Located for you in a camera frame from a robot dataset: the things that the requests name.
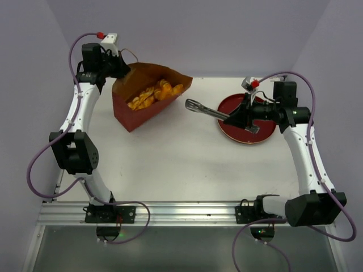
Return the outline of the metal kitchen tongs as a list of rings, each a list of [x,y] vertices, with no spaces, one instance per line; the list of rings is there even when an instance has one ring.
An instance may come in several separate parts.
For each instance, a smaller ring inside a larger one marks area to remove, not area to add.
[[[226,113],[222,113],[217,110],[208,108],[196,100],[187,99],[185,101],[185,108],[189,111],[206,114],[208,116],[214,117],[214,118],[224,122],[224,120],[229,118],[230,115],[232,114],[232,112],[236,111],[239,108],[239,106],[237,106],[230,114],[226,114]],[[244,130],[249,131],[250,133],[256,134],[259,132],[260,128],[257,125],[252,124],[251,127],[246,127],[246,128],[244,128]]]

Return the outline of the red brown paper bag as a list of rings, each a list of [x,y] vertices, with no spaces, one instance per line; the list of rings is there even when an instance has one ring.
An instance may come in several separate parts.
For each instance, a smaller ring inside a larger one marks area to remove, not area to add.
[[[156,116],[190,88],[193,78],[167,66],[130,63],[130,73],[112,86],[115,118],[129,132]]]

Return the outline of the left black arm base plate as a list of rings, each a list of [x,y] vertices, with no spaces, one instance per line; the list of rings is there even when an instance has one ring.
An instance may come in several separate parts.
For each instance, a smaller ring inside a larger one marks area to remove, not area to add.
[[[93,224],[133,224],[136,216],[135,206],[95,206],[83,208],[85,222]]]

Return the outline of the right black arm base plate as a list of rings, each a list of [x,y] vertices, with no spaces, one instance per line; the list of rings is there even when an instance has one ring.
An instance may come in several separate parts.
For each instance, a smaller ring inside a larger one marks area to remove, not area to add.
[[[239,205],[235,206],[234,208],[237,224],[247,224],[261,219],[282,219],[281,216],[275,214],[267,214],[266,212],[264,212],[262,207],[262,201],[258,199],[254,201],[242,199]]]

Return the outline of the twisted orange fake bread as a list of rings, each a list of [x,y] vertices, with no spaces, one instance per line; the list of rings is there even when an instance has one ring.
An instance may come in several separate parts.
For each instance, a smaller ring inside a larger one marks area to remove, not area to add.
[[[127,105],[131,110],[138,111],[148,108],[156,102],[179,96],[183,91],[182,84],[173,86],[169,81],[161,79],[134,97]]]

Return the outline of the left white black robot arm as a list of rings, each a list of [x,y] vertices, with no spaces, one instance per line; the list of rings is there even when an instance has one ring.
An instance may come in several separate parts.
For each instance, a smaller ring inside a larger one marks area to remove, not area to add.
[[[49,141],[58,166],[81,182],[90,204],[100,206],[98,216],[109,223],[117,218],[118,209],[97,170],[99,153],[88,130],[106,79],[121,79],[130,67],[114,41],[83,44],[82,58],[74,77],[74,96],[67,118],[58,132],[50,134]]]

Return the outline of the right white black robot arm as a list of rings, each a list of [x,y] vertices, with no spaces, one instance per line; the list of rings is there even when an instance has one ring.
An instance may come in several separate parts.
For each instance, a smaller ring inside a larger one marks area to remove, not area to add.
[[[244,98],[223,123],[250,133],[258,132],[256,121],[278,125],[293,157],[299,195],[292,199],[274,194],[257,196],[252,209],[255,220],[263,223],[274,216],[284,218],[292,227],[333,223],[347,198],[336,191],[325,172],[315,143],[311,110],[298,106],[296,82],[275,82],[273,98],[263,102],[255,100],[259,84],[259,80],[243,80]]]

